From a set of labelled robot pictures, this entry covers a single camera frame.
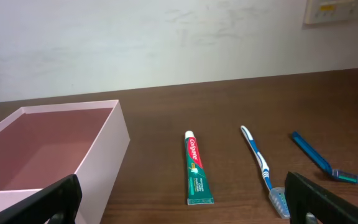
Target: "yellow sticker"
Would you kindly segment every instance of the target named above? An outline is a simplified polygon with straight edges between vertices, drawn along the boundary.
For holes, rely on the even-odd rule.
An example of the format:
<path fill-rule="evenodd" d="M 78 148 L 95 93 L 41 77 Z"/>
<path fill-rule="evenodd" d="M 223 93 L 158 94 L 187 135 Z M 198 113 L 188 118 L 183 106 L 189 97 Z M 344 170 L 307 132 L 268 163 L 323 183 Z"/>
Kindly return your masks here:
<path fill-rule="evenodd" d="M 320 6 L 320 11 L 333 11 L 335 10 L 335 5 Z"/>

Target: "colgate toothpaste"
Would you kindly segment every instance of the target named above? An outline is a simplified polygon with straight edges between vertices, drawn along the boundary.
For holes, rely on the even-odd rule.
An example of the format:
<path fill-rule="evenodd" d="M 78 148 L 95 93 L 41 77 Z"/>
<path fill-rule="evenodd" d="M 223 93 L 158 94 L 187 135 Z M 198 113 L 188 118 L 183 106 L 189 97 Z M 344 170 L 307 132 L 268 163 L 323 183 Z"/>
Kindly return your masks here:
<path fill-rule="evenodd" d="M 197 140 L 192 131 L 185 133 L 185 147 L 187 158 L 187 174 L 189 181 L 188 205 L 214 203 L 214 198 L 209 190 L 200 153 L 198 152 Z"/>

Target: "toothbrush head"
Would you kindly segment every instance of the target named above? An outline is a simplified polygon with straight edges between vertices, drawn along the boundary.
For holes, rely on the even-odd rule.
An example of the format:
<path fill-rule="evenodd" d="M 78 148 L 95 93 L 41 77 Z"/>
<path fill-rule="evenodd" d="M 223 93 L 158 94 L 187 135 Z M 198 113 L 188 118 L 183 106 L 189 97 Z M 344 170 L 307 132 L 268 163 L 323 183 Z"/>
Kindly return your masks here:
<path fill-rule="evenodd" d="M 349 182 L 352 184 L 357 184 L 358 183 L 358 176 L 354 175 L 354 174 L 350 174 L 348 172 L 344 172 L 338 169 L 333 169 L 333 177 L 336 180 L 340 180 L 343 182 Z"/>
<path fill-rule="evenodd" d="M 290 211 L 288 211 L 284 191 L 284 187 L 275 187 L 270 190 L 268 197 L 281 218 L 287 219 L 290 218 Z"/>

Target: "red label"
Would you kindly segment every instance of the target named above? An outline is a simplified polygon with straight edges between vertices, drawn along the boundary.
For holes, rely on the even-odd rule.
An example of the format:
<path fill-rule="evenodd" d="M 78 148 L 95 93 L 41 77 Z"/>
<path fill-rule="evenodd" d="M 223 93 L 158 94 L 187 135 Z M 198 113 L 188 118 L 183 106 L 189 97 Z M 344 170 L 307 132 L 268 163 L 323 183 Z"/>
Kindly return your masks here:
<path fill-rule="evenodd" d="M 201 168 L 203 168 L 203 165 L 201 164 L 200 154 L 198 153 L 196 138 L 189 137 L 189 140 L 187 141 L 187 151 L 193 161 Z"/>

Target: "box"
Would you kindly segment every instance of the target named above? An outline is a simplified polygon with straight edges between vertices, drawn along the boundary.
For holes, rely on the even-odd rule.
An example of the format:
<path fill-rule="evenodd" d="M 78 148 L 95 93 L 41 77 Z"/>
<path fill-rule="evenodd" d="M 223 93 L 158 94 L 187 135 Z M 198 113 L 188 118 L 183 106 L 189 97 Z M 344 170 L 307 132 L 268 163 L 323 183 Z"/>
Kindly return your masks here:
<path fill-rule="evenodd" d="M 99 223 L 128 144 L 118 100 L 19 108 L 0 122 L 0 211 L 76 174 L 76 223 Z"/>

